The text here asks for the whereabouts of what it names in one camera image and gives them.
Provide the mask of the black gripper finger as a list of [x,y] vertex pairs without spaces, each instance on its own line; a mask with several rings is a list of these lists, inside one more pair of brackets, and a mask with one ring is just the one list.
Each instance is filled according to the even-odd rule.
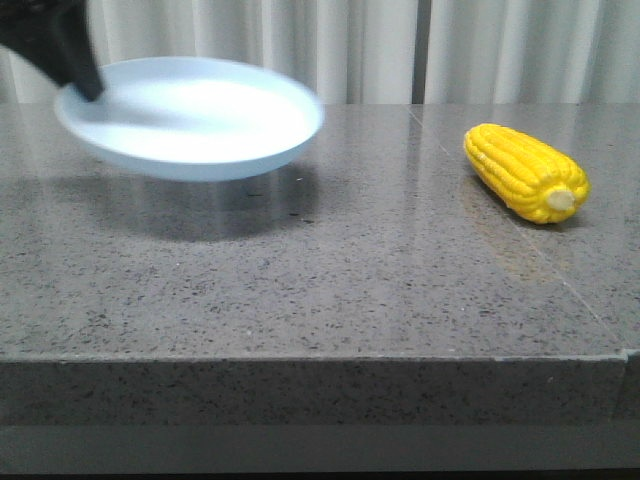
[[58,86],[74,86],[86,100],[104,91],[85,1],[3,1],[1,44]]

